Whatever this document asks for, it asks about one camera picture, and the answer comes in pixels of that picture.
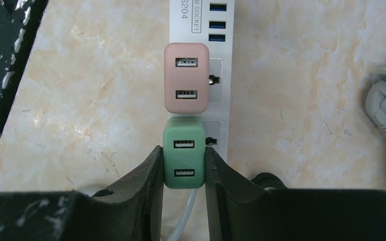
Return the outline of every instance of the power plug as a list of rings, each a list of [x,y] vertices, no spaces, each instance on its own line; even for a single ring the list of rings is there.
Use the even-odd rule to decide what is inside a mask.
[[[386,136],[386,83],[379,81],[367,94],[365,110]]]
[[[165,107],[170,113],[202,113],[209,103],[209,50],[202,43],[165,48]]]
[[[205,130],[195,117],[174,117],[163,131],[165,184],[171,189],[195,189],[205,181]]]

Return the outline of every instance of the power outlet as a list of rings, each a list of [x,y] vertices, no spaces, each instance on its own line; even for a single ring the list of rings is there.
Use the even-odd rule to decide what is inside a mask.
[[[212,147],[219,152],[219,122],[203,122],[203,127],[206,133],[205,144],[207,147]]]
[[[225,161],[228,153],[234,2],[169,0],[169,42],[205,44],[209,49],[209,75],[219,78],[219,83],[209,86],[209,106],[205,112],[169,116],[201,119],[206,134],[218,137],[214,138],[217,143],[212,147]]]
[[[209,59],[209,102],[220,102],[222,92],[222,59]]]

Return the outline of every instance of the green usb charger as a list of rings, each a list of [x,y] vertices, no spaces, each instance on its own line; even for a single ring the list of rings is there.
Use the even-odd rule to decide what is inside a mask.
[[[196,117],[173,117],[163,131],[165,184],[195,189],[205,182],[205,130]]]

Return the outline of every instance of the pink usb charger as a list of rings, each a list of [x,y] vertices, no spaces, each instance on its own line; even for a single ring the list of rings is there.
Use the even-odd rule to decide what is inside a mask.
[[[165,52],[165,108],[202,113],[209,102],[209,49],[201,43],[171,43]]]

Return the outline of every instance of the socket label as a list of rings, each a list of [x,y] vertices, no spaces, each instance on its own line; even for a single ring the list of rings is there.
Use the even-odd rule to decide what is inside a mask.
[[[192,0],[193,10],[191,11],[191,32],[199,34],[202,32],[202,0]]]

